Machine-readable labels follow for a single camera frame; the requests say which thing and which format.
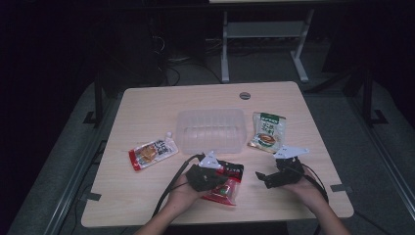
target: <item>wooden tabletop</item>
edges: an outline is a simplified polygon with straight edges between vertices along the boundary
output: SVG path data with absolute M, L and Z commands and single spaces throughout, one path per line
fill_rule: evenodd
M 251 99 L 242 100 L 241 92 Z M 253 113 L 263 112 L 287 119 L 285 144 L 308 148 L 302 163 L 315 170 L 323 181 L 330 205 L 339 217 L 350 217 L 353 208 L 345 191 L 332 192 L 330 185 L 342 184 L 306 103 L 294 82 L 241 83 L 179 87 L 134 88 L 125 91 L 91 192 L 99 201 L 88 200 L 82 224 L 86 227 L 142 225 L 176 171 L 191 156 L 181 152 L 135 171 L 128 151 L 164 138 L 176 129 L 177 115 L 194 109 L 244 111 L 247 140 L 254 136 Z M 217 158 L 245 167 L 236 197 L 237 206 L 198 200 L 176 218 L 175 224 L 275 221 L 314 217 L 294 195 L 280 188 L 266 189 L 255 172 L 277 171 L 272 155 L 244 145 L 240 154 Z

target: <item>snack bag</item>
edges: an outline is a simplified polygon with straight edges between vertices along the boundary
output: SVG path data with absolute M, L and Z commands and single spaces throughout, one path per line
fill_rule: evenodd
M 231 164 L 225 161 L 218 161 L 222 167 L 216 171 L 217 174 L 221 174 L 228 177 L 228 180 L 210 190 L 203 199 L 211 200 L 220 204 L 236 206 L 235 198 L 238 193 L 239 185 L 242 181 L 242 175 L 244 173 L 244 166 L 242 164 Z
M 157 140 L 128 151 L 128 156 L 135 170 L 154 165 L 161 160 L 177 154 L 178 148 L 168 132 L 164 140 Z
M 284 117 L 254 113 L 254 138 L 248 146 L 276 153 L 284 144 L 286 119 Z

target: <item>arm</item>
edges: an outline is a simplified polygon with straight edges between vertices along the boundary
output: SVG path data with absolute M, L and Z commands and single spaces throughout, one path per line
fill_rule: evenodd
M 304 171 L 305 174 L 313 177 L 307 168 L 304 168 Z M 350 234 L 317 188 L 304 177 L 296 184 L 287 184 L 281 187 L 296 194 L 311 212 L 315 214 L 325 234 Z
M 168 225 L 180 214 L 188 210 L 196 200 L 206 192 L 196 192 L 189 184 L 187 178 L 182 174 L 169 193 L 164 207 L 150 221 L 142 226 L 135 235 L 159 235 L 164 232 Z

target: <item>white metal stand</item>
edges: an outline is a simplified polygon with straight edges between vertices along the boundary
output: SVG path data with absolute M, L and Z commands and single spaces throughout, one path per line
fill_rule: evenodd
M 299 45 L 295 51 L 291 52 L 291 56 L 296 66 L 301 82 L 308 82 L 307 74 L 302 66 L 300 55 L 314 10 L 308 11 L 305 21 L 298 22 L 244 22 L 229 23 L 227 12 L 223 16 L 223 47 L 222 47 L 222 82 L 229 82 L 229 68 L 227 57 L 228 38 L 248 38 L 248 37 L 298 37 Z

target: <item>transparent box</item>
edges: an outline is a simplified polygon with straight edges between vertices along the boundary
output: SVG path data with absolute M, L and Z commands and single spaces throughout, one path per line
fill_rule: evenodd
M 247 128 L 240 109 L 189 110 L 178 114 L 174 141 L 184 154 L 241 153 Z

